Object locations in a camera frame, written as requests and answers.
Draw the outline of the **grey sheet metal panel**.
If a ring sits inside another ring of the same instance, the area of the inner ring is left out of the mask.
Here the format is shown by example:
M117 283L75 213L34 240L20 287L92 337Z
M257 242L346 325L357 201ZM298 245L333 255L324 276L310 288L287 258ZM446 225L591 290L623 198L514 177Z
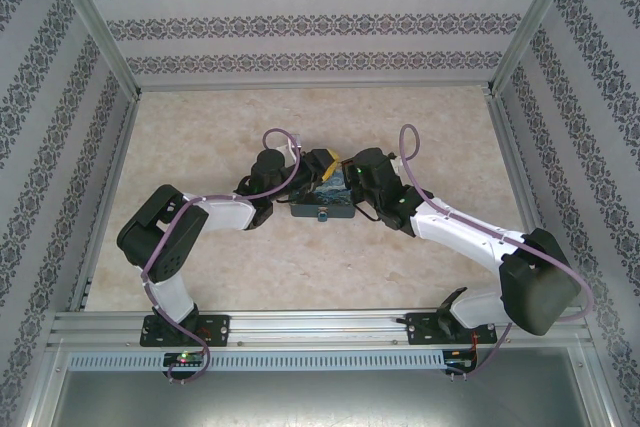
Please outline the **grey sheet metal panel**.
M13 427L628 427L593 352L503 347L470 377L437 370L248 371L176 386L136 354L45 355Z

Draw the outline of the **right aluminium side rail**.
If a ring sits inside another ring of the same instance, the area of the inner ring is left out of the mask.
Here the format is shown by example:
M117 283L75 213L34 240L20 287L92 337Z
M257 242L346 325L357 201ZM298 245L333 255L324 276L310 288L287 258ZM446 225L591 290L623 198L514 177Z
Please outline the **right aluminium side rail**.
M487 94L485 101L524 226L524 232L530 234L542 228L542 221L538 215L525 166L519 155L516 140L503 110L501 100ZM558 279L557 274L560 274L559 279L562 280L563 272L556 270L556 273L553 273L551 268L552 265L546 265L532 270L532 273L534 273L532 277L534 290L532 291L533 297L530 300L531 307L567 306L563 291L558 289L555 284Z

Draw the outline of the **aluminium side rail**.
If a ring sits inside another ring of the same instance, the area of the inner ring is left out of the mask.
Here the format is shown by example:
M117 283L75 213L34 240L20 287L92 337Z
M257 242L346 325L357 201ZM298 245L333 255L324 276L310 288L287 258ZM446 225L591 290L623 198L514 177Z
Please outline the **aluminium side rail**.
M524 226L524 232L530 234L542 228L542 221L538 215L525 166L519 155L516 140L503 110L501 100L487 94L485 101ZM563 291L558 289L555 284L558 279L557 274L560 274L559 279L562 280L563 272L556 270L556 273L553 273L551 268L552 265L546 265L532 270L532 273L534 273L532 277L534 290L532 291L533 297L530 300L531 307L567 306Z
M86 289L91 289L92 279L102 249L102 242L108 226L118 182L135 125L139 103L140 96L137 96L129 103L127 112L122 118L117 142L114 144L109 168L102 184L101 196L96 206L89 236L81 252L77 275L74 277L70 296L64 308L65 312L78 312L85 308Z

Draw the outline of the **aluminium mounting rail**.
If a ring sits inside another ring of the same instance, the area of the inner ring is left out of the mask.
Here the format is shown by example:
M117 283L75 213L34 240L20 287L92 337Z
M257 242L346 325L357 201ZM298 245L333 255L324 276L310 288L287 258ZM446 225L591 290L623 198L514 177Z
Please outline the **aluminium mounting rail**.
M404 309L227 311L228 350L369 350L409 348ZM53 318L46 348L139 350L144 312L66 312Z

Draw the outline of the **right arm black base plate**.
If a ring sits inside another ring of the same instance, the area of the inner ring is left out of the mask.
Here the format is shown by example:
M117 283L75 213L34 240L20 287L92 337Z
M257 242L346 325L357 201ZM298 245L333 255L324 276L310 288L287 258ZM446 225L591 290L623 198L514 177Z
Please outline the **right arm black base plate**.
M410 345L495 344L495 330L487 325L466 328L451 314L410 312L395 321L405 327Z

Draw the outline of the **left aluminium side rail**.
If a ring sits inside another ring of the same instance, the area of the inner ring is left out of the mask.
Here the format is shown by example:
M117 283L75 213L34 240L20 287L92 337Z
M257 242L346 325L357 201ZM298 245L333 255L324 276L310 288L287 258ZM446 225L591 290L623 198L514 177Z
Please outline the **left aluminium side rail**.
M122 118L117 142L114 144L109 168L102 184L101 196L96 206L89 236L81 252L77 275L74 277L70 296L64 308L65 312L78 312L85 308L86 289L91 289L92 279L102 249L102 242L108 226L118 182L135 125L139 103L140 96L137 96L129 103L127 112Z

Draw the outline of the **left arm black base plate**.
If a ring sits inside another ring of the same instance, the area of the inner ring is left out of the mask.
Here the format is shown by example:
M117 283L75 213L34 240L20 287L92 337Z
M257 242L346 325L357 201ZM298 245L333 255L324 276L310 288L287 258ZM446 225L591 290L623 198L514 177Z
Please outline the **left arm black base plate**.
M230 331L227 315L190 315L180 325L209 347L225 347ZM171 326L157 314L144 318L139 343L142 347L197 347L199 343Z

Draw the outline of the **right aluminium frame post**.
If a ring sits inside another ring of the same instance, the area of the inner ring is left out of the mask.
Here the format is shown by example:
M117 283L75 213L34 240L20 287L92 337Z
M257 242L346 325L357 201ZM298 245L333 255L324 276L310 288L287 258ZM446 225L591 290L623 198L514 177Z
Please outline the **right aluminium frame post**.
M553 0L532 0L493 77L487 84L485 93L488 96L495 97L505 88L552 3Z

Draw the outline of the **aluminium frame post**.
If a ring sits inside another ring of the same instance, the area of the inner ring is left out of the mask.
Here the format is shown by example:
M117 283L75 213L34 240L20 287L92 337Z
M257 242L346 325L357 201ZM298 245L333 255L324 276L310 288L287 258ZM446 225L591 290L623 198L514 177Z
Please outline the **aluminium frame post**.
M488 96L495 97L505 88L552 3L553 0L532 0L493 77L487 84L485 93Z
M94 0L71 2L128 98L138 100L141 89Z

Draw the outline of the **left aluminium frame post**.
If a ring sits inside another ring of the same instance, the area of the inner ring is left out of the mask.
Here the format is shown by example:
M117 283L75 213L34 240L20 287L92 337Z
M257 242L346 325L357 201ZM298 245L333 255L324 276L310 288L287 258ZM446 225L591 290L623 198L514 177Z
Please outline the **left aluminium frame post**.
M71 2L128 98L138 100L141 89L94 0Z

